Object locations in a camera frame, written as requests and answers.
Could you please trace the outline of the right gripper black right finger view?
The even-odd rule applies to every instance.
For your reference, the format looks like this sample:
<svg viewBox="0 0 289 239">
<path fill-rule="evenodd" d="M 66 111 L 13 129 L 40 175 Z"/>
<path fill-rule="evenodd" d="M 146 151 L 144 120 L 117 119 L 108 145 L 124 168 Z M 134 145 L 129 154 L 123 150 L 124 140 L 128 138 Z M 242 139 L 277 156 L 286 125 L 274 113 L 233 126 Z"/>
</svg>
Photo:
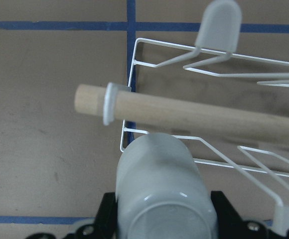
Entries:
<svg viewBox="0 0 289 239">
<path fill-rule="evenodd" d="M 211 201 L 217 214 L 220 239 L 282 239 L 263 223 L 244 220 L 221 191 L 211 192 Z"/>
</svg>

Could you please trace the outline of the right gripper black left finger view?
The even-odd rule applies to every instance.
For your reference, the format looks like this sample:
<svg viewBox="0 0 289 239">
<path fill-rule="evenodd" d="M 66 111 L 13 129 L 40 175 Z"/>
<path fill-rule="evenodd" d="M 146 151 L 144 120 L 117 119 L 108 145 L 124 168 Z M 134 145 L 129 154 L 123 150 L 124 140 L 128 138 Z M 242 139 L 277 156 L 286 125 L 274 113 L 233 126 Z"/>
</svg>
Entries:
<svg viewBox="0 0 289 239">
<path fill-rule="evenodd" d="M 113 239 L 117 229 L 117 209 L 115 192 L 105 193 L 92 223 L 84 223 L 65 239 Z"/>
</svg>

